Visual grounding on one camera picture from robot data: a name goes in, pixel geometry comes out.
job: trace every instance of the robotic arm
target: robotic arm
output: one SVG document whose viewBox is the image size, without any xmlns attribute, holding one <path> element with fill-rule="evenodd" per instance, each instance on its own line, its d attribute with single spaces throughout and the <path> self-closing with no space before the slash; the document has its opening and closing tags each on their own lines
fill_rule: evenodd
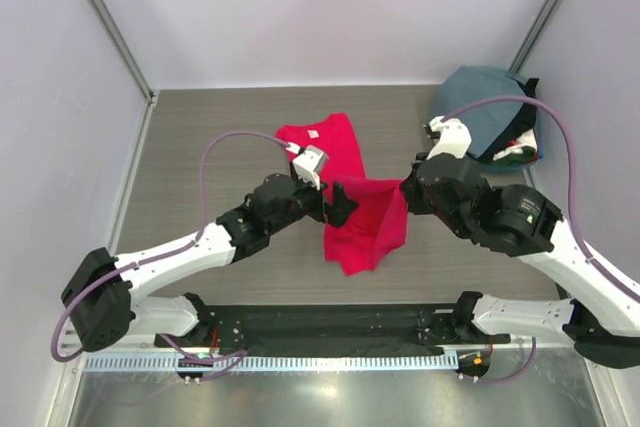
<svg viewBox="0 0 640 427">
<path fill-rule="evenodd" d="M 491 187 L 466 157 L 471 137 L 459 120 L 436 118 L 428 132 L 436 140 L 434 148 L 416 155 L 401 185 L 409 212 L 436 215 L 457 237 L 519 258 L 573 296 L 534 302 L 463 292 L 453 311 L 446 314 L 446 322 L 442 316 L 438 319 L 438 328 L 445 326 L 459 343 L 476 344 L 487 336 L 516 334 L 573 344 L 584 357 L 608 367 L 640 365 L 640 304 L 589 265 L 590 259 L 578 248 L 558 207 L 527 186 Z M 326 160 L 322 151 L 308 147 L 292 162 L 291 176 L 268 176 L 241 205 L 181 239 L 118 257 L 110 256 L 106 249 L 88 254 L 63 291 L 65 306 L 115 269 L 132 263 L 142 267 L 113 277 L 77 305 L 71 321 L 83 349 L 102 350 L 125 334 L 160 332 L 180 338 L 182 346 L 203 345 L 211 333 L 211 319 L 196 295 L 174 299 L 149 295 L 182 277 L 259 252 L 269 245 L 271 235 L 307 215 L 342 226 L 357 203 L 347 198 L 339 184 L 334 185 L 333 202 L 324 199 L 327 186 L 318 173 Z M 635 282 L 592 252 L 640 295 Z M 419 329 L 409 326 L 409 331 L 430 328 L 421 316 L 417 323 Z M 429 342 L 418 333 L 415 342 L 437 346 L 445 338 L 452 337 L 439 336 Z M 156 344 L 164 345 L 158 339 Z"/>
</svg>

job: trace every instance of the red cloth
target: red cloth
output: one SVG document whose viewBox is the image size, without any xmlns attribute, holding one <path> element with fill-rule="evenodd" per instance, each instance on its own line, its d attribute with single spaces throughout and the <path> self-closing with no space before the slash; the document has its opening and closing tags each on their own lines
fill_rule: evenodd
<svg viewBox="0 0 640 427">
<path fill-rule="evenodd" d="M 358 140 L 346 114 L 331 114 L 316 124 L 285 125 L 276 137 L 322 149 L 329 156 L 320 173 L 329 185 L 329 200 L 333 182 L 338 181 L 347 196 L 360 204 L 343 227 L 325 226 L 326 260 L 340 262 L 345 275 L 353 275 L 374 270 L 385 255 L 404 245 L 408 214 L 399 189 L 401 180 L 365 178 Z M 295 157 L 288 155 L 289 160 Z"/>
</svg>

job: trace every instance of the electrical wire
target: electrical wire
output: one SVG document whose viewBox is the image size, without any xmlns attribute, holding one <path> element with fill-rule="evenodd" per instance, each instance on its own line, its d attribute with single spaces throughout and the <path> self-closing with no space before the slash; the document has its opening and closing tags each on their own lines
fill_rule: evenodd
<svg viewBox="0 0 640 427">
<path fill-rule="evenodd" d="M 520 367 L 520 370 L 518 370 L 517 372 L 515 372 L 515 373 L 513 373 L 511 375 L 508 375 L 507 377 L 503 377 L 501 379 L 483 379 L 482 377 L 478 378 L 478 377 L 474 377 L 472 375 L 462 374 L 462 378 L 468 379 L 468 380 L 473 380 L 473 382 L 477 382 L 479 384 L 497 385 L 497 384 L 505 384 L 507 382 L 511 382 L 512 380 L 516 380 L 518 377 L 521 377 L 529 369 L 529 367 L 531 367 L 531 365 L 533 364 L 534 359 L 536 358 L 536 351 L 537 350 L 538 350 L 538 347 L 536 345 L 536 338 L 532 337 L 531 338 L 531 353 L 529 354 L 529 358 L 527 359 L 525 364 L 522 367 Z"/>
<path fill-rule="evenodd" d="M 199 180 L 200 180 L 200 204 L 201 204 L 201 208 L 202 208 L 202 223 L 200 225 L 200 228 L 198 229 L 198 232 L 196 233 L 195 239 L 191 240 L 189 243 L 187 243 L 186 245 L 184 245 L 183 247 L 180 247 L 178 249 L 174 249 L 174 250 L 171 250 L 169 252 L 158 254 L 158 255 L 155 255 L 153 257 L 149 257 L 147 259 L 142 259 L 139 262 L 131 262 L 130 264 L 127 264 L 127 265 L 125 265 L 123 267 L 119 267 L 119 268 L 117 268 L 115 270 L 112 270 L 108 274 L 103 275 L 102 277 L 100 277 L 97 280 L 93 281 L 91 284 L 89 284 L 83 290 L 81 290 L 78 293 L 78 295 L 65 308 L 64 312 L 60 316 L 60 319 L 58 320 L 58 323 L 56 324 L 56 327 L 55 327 L 55 329 L 53 331 L 53 335 L 51 337 L 50 351 L 51 351 L 51 356 L 55 360 L 57 360 L 58 362 L 70 362 L 71 360 L 77 358 L 80 354 L 82 354 L 83 349 L 80 348 L 80 349 L 78 349 L 77 351 L 75 351 L 74 353 L 72 353 L 70 355 L 63 356 L 58 351 L 58 344 L 60 343 L 60 336 L 62 335 L 62 330 L 63 330 L 67 320 L 71 317 L 71 313 L 75 310 L 75 308 L 78 306 L 78 304 L 80 304 L 80 302 L 82 302 L 89 294 L 91 294 L 91 292 L 93 292 L 95 289 L 97 289 L 101 285 L 105 284 L 109 280 L 119 276 L 120 274 L 123 274 L 124 272 L 127 272 L 127 271 L 132 270 L 132 269 L 140 268 L 140 267 L 142 267 L 144 265 L 148 265 L 148 264 L 151 264 L 153 262 L 157 262 L 159 260 L 168 259 L 168 258 L 173 257 L 175 255 L 178 255 L 178 254 L 181 254 L 183 252 L 186 252 L 187 250 L 192 248 L 194 245 L 196 245 L 196 242 L 198 240 L 200 240 L 200 238 L 204 235 L 204 231 L 205 231 L 205 229 L 207 228 L 207 225 L 208 225 L 207 199 L 206 199 L 206 194 L 205 194 L 205 190 L 204 190 L 204 187 L 205 187 L 204 171 L 205 171 L 205 166 L 206 166 L 206 162 L 207 162 L 207 157 L 209 156 L 209 153 L 211 152 L 211 150 L 220 141 L 226 139 L 227 137 L 232 137 L 232 136 L 237 136 L 237 135 L 250 135 L 250 136 L 254 136 L 254 137 L 261 137 L 263 139 L 271 140 L 271 141 L 281 145 L 282 147 L 288 146 L 287 142 L 285 142 L 285 141 L 283 141 L 281 139 L 278 139 L 277 137 L 274 137 L 274 136 L 269 135 L 269 134 L 264 134 L 262 132 L 254 132 L 252 130 L 236 130 L 236 131 L 232 131 L 232 132 L 227 132 L 226 134 L 220 135 L 219 137 L 216 137 L 215 139 L 213 139 L 211 141 L 211 143 L 208 145 L 208 147 L 206 148 L 206 150 L 204 151 L 204 153 L 202 154 L 202 158 L 200 160 Z M 232 364 L 232 366 L 235 367 L 239 362 L 242 361 L 244 356 L 241 356 L 240 360 L 237 363 Z M 209 376 L 209 377 L 210 378 L 208 378 L 206 380 L 211 380 L 212 378 L 215 378 L 215 377 L 211 377 L 211 376 Z"/>
<path fill-rule="evenodd" d="M 442 121 L 447 121 L 454 117 L 459 117 L 460 115 L 469 112 L 470 110 L 477 109 L 479 107 L 484 107 L 490 104 L 497 104 L 502 102 L 521 102 L 523 104 L 533 105 L 534 107 L 539 108 L 546 112 L 556 123 L 560 131 L 562 132 L 562 136 L 564 138 L 564 143 L 567 148 L 567 157 L 569 160 L 569 185 L 568 185 L 568 204 L 569 204 L 569 227 L 575 238 L 576 244 L 580 251 L 587 258 L 587 263 L 590 263 L 605 279 L 611 282 L 619 291 L 626 294 L 628 297 L 633 299 L 636 302 L 640 302 L 640 295 L 636 293 L 632 288 L 628 287 L 623 281 L 621 281 L 615 274 L 611 273 L 607 267 L 605 267 L 599 260 L 593 257 L 593 253 L 589 250 L 587 246 L 584 235 L 582 234 L 582 230 L 580 229 L 580 225 L 578 223 L 578 216 L 576 213 L 576 161 L 575 161 L 575 150 L 573 146 L 573 139 L 571 138 L 571 134 L 569 133 L 569 129 L 565 122 L 560 118 L 558 113 L 549 107 L 544 102 L 533 99 L 531 97 L 526 97 L 524 95 L 500 95 L 497 97 L 489 97 L 487 99 L 479 100 L 477 102 L 473 102 L 468 104 L 460 109 L 455 110 L 454 112 L 444 116 Z"/>
</svg>

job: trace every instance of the wood grain surface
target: wood grain surface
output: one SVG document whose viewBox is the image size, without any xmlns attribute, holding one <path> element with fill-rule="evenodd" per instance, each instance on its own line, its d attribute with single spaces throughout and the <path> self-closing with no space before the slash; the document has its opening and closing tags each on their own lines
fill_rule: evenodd
<svg viewBox="0 0 640 427">
<path fill-rule="evenodd" d="M 424 149 L 421 124 L 435 86 L 305 87 L 163 91 L 144 146 L 119 244 L 137 251 L 197 229 L 198 165 L 215 136 L 229 130 L 274 133 L 345 112 L 355 128 L 367 174 L 404 178 Z M 280 147 L 231 138 L 214 149 L 206 192 L 212 218 L 240 204 L 273 172 L 285 172 Z M 520 175 L 493 183 L 523 182 Z M 463 290 L 504 298 L 555 299 L 553 282 L 521 262 L 453 236 L 434 217 L 410 217 L 406 245 L 375 272 L 345 277 L 324 260 L 323 226 L 304 219 L 238 264 L 210 269 L 158 292 L 198 293 L 207 303 L 454 302 Z"/>
</svg>

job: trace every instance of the white backdrop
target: white backdrop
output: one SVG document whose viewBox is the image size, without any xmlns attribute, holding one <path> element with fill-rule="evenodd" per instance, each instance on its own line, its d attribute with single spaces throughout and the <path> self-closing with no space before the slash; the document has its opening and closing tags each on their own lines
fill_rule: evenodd
<svg viewBox="0 0 640 427">
<path fill-rule="evenodd" d="M 563 0 L 524 72 L 540 77 L 539 93 L 565 119 L 577 154 L 577 208 L 589 242 L 640 281 L 638 232 L 637 0 Z M 546 157 L 538 184 L 566 206 L 567 162 L 561 134 L 543 116 Z M 630 425 L 640 425 L 640 367 L 615 371 Z"/>
<path fill-rule="evenodd" d="M 105 245 L 144 100 L 86 0 L 0 0 L 2 425 L 41 427 L 60 293 Z"/>
<path fill-rule="evenodd" d="M 543 0 L 106 0 L 151 86 L 440 82 L 507 67 Z"/>
</svg>

